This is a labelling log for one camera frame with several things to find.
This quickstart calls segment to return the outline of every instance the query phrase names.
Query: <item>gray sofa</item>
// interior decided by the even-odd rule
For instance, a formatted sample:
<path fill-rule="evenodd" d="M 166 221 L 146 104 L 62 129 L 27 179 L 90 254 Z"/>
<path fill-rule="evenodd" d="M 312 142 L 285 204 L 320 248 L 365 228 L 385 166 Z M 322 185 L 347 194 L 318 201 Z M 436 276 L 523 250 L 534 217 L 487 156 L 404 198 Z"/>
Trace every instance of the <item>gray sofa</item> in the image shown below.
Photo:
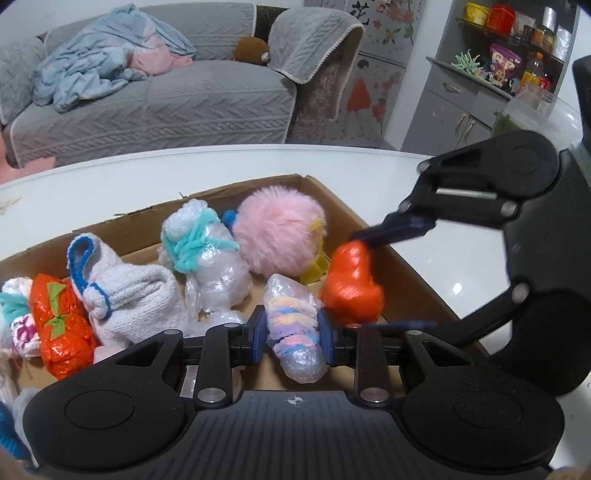
<path fill-rule="evenodd" d="M 336 117 L 362 35 L 354 17 L 332 9 L 313 9 L 316 17 L 326 17 L 328 29 L 338 24 L 349 30 L 336 48 L 326 51 L 312 76 L 301 80 L 297 74 L 291 75 L 289 67 L 287 71 L 276 68 L 279 73 L 267 66 L 229 60 L 238 40 L 246 35 L 268 41 L 273 56 L 269 33 L 284 9 L 188 3 L 142 10 L 183 33 L 196 47 L 196 61 L 189 67 L 131 82 L 120 92 L 87 101 L 66 113 L 57 113 L 52 105 L 32 103 L 33 71 L 92 19 L 51 30 L 43 41 L 31 38 L 0 50 L 0 78 L 4 79 L 0 123 L 9 163 L 22 167 L 36 158 L 55 156 L 58 165 L 65 165 L 162 148 L 311 143 L 319 140 L 323 122 Z M 294 18 L 302 22 L 302 29 L 306 27 L 301 13 Z M 281 22 L 277 22 L 274 35 L 282 34 L 278 28 L 293 29 L 293 20 L 284 21 L 284 25 L 289 23 L 289 27 L 279 27 Z M 297 42 L 289 48 L 293 51 L 276 55 L 289 55 L 290 61 L 310 56 L 307 62 L 317 61 L 317 53 L 298 51 L 303 47 Z"/>

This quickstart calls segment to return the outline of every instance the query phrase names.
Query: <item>snack package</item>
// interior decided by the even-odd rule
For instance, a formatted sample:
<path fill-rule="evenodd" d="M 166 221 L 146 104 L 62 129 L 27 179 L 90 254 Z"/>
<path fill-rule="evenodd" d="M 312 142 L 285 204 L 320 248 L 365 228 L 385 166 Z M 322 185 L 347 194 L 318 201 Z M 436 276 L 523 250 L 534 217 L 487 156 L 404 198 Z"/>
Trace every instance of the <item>snack package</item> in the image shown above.
<path fill-rule="evenodd" d="M 486 72 L 486 80 L 503 87 L 514 75 L 515 69 L 521 65 L 521 57 L 501 47 L 498 43 L 491 44 L 491 64 Z"/>

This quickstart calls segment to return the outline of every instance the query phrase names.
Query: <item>white knitted cloth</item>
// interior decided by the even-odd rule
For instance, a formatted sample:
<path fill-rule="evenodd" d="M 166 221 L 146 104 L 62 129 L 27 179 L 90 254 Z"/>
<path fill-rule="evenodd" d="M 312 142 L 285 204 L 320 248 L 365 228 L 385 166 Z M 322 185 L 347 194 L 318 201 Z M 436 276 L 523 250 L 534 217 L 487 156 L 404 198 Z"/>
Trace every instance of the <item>white knitted cloth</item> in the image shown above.
<path fill-rule="evenodd" d="M 176 279 L 165 267 L 126 264 L 96 235 L 83 233 L 68 248 L 68 269 L 103 345 L 126 348 L 187 327 Z"/>

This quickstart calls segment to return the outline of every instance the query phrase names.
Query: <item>plastic wrap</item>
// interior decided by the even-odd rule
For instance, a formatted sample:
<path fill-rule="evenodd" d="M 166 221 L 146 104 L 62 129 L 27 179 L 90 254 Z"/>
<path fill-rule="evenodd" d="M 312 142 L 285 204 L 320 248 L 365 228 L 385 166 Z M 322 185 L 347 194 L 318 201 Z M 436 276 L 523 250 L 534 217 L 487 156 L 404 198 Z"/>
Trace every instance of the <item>plastic wrap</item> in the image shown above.
<path fill-rule="evenodd" d="M 328 370 L 318 334 L 314 294 L 295 280 L 271 276 L 263 297 L 269 342 L 285 374 L 298 383 L 317 382 Z"/>
<path fill-rule="evenodd" d="M 208 329 L 224 323 L 246 323 L 246 317 L 237 310 L 223 310 L 207 315 L 199 322 L 191 322 L 189 329 L 184 333 L 185 337 L 201 337 Z"/>
<path fill-rule="evenodd" d="M 47 371 L 62 380 L 92 365 L 95 334 L 72 285 L 39 274 L 33 280 L 30 302 Z"/>
<path fill-rule="evenodd" d="M 371 255 L 363 242 L 348 242 L 335 250 L 320 298 L 341 325 L 378 320 L 384 291 L 374 282 Z"/>
<path fill-rule="evenodd" d="M 204 200 L 189 200 L 168 217 L 161 239 L 174 269 L 197 283 L 186 289 L 188 300 L 198 299 L 187 304 L 191 311 L 229 310 L 250 292 L 252 280 L 238 244 Z M 160 261 L 167 261 L 162 253 Z"/>

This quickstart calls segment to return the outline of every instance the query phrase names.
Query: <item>blue gripper pad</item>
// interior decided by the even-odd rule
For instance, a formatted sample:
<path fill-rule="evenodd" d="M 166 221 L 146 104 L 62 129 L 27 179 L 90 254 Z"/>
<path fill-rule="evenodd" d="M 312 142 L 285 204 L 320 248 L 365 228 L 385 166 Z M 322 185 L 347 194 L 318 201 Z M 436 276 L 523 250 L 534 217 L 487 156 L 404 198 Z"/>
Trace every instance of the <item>blue gripper pad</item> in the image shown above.
<path fill-rule="evenodd" d="M 326 319 L 326 315 L 328 315 L 328 312 L 325 309 L 318 311 L 318 333 L 320 334 L 320 347 L 322 348 L 324 360 L 327 365 L 333 366 L 332 362 L 334 360 L 335 350 L 332 342 L 332 330 L 330 323 Z"/>
<path fill-rule="evenodd" d="M 252 338 L 252 362 L 257 364 L 261 361 L 263 350 L 267 344 L 269 331 L 267 330 L 267 313 L 263 305 L 258 305 L 252 312 L 248 323 L 255 322 L 254 336 Z"/>

